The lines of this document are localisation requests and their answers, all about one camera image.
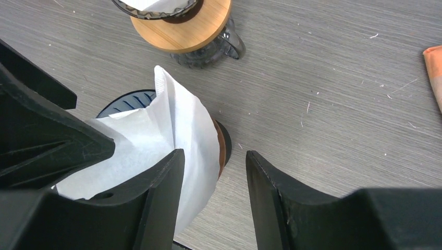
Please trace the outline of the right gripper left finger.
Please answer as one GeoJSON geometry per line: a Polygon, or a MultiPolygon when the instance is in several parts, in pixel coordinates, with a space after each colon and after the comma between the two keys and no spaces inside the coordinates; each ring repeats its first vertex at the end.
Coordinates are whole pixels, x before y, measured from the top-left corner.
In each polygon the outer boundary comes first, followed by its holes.
{"type": "Polygon", "coordinates": [[[93,198],[1,191],[1,249],[183,249],[174,241],[185,155],[93,198]]]}

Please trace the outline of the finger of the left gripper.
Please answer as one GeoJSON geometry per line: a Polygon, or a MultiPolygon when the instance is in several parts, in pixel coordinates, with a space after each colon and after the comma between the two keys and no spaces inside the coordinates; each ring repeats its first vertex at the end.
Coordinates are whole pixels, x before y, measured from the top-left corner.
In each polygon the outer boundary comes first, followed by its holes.
{"type": "Polygon", "coordinates": [[[76,95],[43,79],[38,90],[1,66],[1,188],[40,189],[115,151],[112,139],[69,112],[76,95]]]}
{"type": "Polygon", "coordinates": [[[77,95],[1,40],[1,64],[22,84],[64,110],[75,109],[77,95]]]}

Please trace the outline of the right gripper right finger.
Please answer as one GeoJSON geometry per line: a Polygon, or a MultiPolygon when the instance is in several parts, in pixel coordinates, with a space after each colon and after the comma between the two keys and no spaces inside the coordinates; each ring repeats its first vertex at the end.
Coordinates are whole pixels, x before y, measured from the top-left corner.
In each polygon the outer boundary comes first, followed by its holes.
{"type": "Polygon", "coordinates": [[[246,154],[258,249],[441,249],[441,189],[318,191],[246,154]]]}

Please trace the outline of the black round base disc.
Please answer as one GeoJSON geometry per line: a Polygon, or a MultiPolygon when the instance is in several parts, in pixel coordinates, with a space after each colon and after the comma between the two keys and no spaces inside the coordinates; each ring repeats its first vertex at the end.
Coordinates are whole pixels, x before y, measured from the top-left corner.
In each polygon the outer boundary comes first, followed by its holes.
{"type": "Polygon", "coordinates": [[[225,164],[227,164],[230,160],[231,153],[232,153],[232,141],[231,141],[231,137],[230,137],[230,134],[227,131],[227,129],[219,121],[217,121],[217,124],[219,125],[219,127],[222,131],[224,140],[225,140],[225,148],[226,148],[225,164]]]}

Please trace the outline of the blue glass dripper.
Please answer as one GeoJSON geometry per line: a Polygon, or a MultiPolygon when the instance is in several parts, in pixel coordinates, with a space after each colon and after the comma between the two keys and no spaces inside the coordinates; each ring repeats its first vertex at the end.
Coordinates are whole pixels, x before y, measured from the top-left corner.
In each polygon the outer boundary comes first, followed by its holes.
{"type": "Polygon", "coordinates": [[[146,108],[156,97],[154,89],[137,90],[126,93],[104,107],[96,118],[104,118],[119,112],[146,108]]]}

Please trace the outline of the grey glass server jug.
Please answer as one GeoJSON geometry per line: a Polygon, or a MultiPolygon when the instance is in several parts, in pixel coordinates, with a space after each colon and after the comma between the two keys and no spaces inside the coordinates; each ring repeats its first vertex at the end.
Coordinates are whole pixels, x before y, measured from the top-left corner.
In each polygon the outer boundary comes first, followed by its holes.
{"type": "Polygon", "coordinates": [[[206,46],[188,53],[170,54],[170,57],[184,67],[203,69],[212,66],[224,56],[239,60],[245,53],[245,44],[236,33],[234,20],[230,17],[220,34],[206,46]]]}

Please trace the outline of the white paper coffee filter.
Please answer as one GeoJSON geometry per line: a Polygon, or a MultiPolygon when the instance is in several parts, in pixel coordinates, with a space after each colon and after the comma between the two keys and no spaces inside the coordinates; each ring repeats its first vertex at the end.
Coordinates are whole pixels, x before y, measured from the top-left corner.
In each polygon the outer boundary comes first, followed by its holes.
{"type": "Polygon", "coordinates": [[[140,11],[173,13],[175,9],[187,6],[187,0],[122,0],[123,3],[140,11]]]}

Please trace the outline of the clear smoky glass dripper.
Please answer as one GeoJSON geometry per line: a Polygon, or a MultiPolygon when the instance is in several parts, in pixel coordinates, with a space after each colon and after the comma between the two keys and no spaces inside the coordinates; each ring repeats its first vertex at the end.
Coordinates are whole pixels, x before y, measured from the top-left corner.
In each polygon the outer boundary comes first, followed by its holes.
{"type": "Polygon", "coordinates": [[[203,1],[115,1],[112,3],[125,14],[140,20],[163,20],[183,23],[192,19],[201,9],[203,1]]]}

